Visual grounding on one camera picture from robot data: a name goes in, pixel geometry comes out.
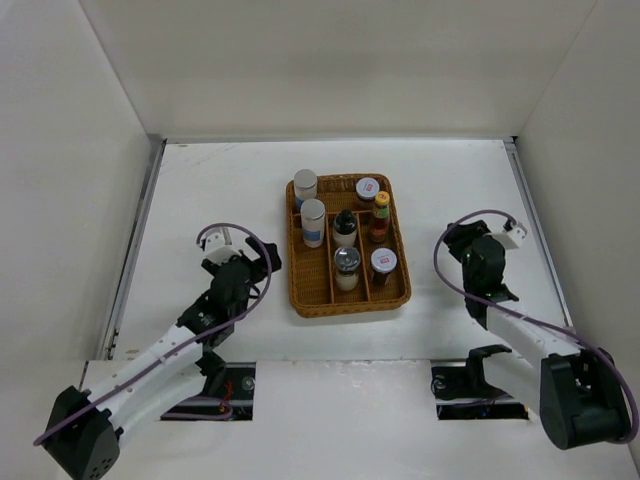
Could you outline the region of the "red sauce bottle yellow cap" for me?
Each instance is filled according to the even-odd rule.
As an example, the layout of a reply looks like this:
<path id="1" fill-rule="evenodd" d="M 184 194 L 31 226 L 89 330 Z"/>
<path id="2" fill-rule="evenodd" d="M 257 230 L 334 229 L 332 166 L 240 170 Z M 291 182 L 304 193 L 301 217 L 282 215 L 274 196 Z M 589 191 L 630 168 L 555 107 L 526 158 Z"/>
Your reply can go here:
<path id="1" fill-rule="evenodd" d="M 369 222 L 369 239 L 374 243 L 381 243 L 386 239 L 390 224 L 390 194 L 379 191 L 374 199 Z"/>

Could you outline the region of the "white jar silver lid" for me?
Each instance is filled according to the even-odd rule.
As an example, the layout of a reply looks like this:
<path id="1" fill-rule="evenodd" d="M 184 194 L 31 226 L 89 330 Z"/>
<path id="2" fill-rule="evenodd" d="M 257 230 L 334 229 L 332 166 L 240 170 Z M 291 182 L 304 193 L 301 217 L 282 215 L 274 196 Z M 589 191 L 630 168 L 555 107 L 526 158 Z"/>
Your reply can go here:
<path id="1" fill-rule="evenodd" d="M 322 201 L 312 198 L 300 207 L 303 242 L 310 248 L 318 248 L 324 241 L 326 208 Z"/>
<path id="2" fill-rule="evenodd" d="M 299 170 L 294 175 L 293 184 L 296 210 L 299 211 L 306 200 L 317 197 L 317 175 L 310 169 Z"/>

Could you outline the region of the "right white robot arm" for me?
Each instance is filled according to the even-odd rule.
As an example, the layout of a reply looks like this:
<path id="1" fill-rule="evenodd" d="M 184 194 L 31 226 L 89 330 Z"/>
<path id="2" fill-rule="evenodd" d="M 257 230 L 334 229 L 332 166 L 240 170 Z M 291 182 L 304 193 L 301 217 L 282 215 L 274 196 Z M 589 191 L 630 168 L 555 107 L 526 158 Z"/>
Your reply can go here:
<path id="1" fill-rule="evenodd" d="M 561 450 L 607 442 L 628 444 L 639 433 L 639 409 L 608 353 L 576 333 L 509 308 L 517 301 L 503 281 L 506 253 L 522 246 L 526 228 L 506 214 L 492 232 L 482 211 L 450 223 L 436 244 L 461 265 L 467 313 L 501 344 L 469 353 L 464 384 L 483 396 L 500 390 L 540 419 Z"/>

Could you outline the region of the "dark spice jar red label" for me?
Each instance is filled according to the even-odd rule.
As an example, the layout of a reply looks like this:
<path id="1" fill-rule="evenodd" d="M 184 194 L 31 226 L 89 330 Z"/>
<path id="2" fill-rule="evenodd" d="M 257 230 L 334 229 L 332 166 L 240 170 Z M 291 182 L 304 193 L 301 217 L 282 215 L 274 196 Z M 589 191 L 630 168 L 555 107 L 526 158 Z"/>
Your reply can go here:
<path id="1" fill-rule="evenodd" d="M 389 248 L 378 248 L 370 257 L 372 281 L 374 285 L 386 286 L 390 274 L 398 264 L 396 253 Z"/>

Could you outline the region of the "white bottle black cap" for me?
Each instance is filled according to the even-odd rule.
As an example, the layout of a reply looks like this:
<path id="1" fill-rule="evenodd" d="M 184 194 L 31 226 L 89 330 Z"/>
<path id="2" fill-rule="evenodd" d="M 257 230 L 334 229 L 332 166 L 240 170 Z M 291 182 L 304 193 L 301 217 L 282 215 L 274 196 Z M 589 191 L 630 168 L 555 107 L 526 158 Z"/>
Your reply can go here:
<path id="1" fill-rule="evenodd" d="M 352 210 L 344 209 L 334 217 L 332 239 L 337 247 L 353 247 L 357 231 L 357 217 Z"/>

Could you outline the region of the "white grinder grey top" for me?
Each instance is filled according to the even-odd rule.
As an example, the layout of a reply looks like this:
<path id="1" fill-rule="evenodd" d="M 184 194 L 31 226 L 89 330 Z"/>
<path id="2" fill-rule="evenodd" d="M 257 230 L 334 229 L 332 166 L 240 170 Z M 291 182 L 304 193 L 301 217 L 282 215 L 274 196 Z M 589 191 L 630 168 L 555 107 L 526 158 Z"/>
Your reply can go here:
<path id="1" fill-rule="evenodd" d="M 335 281 L 339 290 L 351 291 L 359 281 L 361 256 L 355 247 L 343 246 L 334 252 Z"/>

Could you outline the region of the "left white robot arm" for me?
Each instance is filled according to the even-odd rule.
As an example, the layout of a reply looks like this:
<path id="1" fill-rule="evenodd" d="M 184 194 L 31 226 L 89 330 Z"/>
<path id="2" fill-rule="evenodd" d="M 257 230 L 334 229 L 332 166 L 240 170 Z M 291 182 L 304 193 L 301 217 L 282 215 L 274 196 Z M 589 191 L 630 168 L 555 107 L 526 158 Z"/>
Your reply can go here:
<path id="1" fill-rule="evenodd" d="M 72 479 L 101 479 L 122 448 L 162 417 L 182 420 L 174 407 L 193 397 L 214 398 L 224 387 L 226 362 L 216 348 L 264 299 L 282 260 L 273 243 L 249 235 L 249 258 L 233 247 L 228 225 L 199 236 L 208 289 L 146 351 L 111 377 L 59 393 L 45 432 L 35 440 Z"/>

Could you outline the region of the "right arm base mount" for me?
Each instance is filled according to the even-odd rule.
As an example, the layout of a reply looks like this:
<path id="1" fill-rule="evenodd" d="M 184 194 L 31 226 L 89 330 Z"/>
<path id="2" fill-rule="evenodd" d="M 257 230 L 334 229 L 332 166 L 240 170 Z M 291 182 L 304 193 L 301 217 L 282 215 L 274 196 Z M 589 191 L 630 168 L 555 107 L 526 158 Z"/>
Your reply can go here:
<path id="1" fill-rule="evenodd" d="M 498 353 L 510 353 L 503 345 L 472 349 L 462 360 L 431 362 L 431 393 L 439 420 L 529 420 L 528 409 L 506 392 L 490 386 L 482 361 Z"/>

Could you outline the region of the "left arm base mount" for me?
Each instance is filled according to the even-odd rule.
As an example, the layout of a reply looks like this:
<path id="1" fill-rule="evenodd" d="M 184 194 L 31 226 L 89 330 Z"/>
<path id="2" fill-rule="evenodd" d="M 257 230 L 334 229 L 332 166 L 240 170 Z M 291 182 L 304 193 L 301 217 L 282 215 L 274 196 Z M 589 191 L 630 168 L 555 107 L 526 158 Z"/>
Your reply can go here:
<path id="1" fill-rule="evenodd" d="M 181 401 L 162 421 L 251 421 L 257 364 L 231 362 L 209 377 L 198 395 Z"/>

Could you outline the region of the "brown wicker divided tray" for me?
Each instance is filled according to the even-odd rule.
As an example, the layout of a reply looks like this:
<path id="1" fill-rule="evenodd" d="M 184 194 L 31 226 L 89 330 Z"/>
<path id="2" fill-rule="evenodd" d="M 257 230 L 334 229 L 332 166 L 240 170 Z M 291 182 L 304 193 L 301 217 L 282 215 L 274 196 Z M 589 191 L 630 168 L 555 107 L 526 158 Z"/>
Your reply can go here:
<path id="1" fill-rule="evenodd" d="M 304 244 L 301 216 L 295 205 L 294 183 L 289 182 L 286 186 L 289 300 L 302 317 L 394 310 L 411 297 L 411 282 L 395 201 L 390 201 L 390 225 L 385 240 L 373 242 L 369 237 L 371 213 L 362 207 L 356 194 L 357 182 L 366 177 L 376 180 L 383 191 L 392 192 L 390 180 L 379 173 L 318 177 L 317 197 L 324 203 L 326 215 L 325 238 L 322 245 L 316 248 Z M 334 217 L 345 209 L 351 210 L 357 218 L 355 247 L 362 255 L 359 280 L 351 291 L 341 291 L 335 282 L 333 254 L 337 245 L 331 233 Z M 397 266 L 387 277 L 387 283 L 381 286 L 373 282 L 371 254 L 383 247 L 396 254 Z"/>

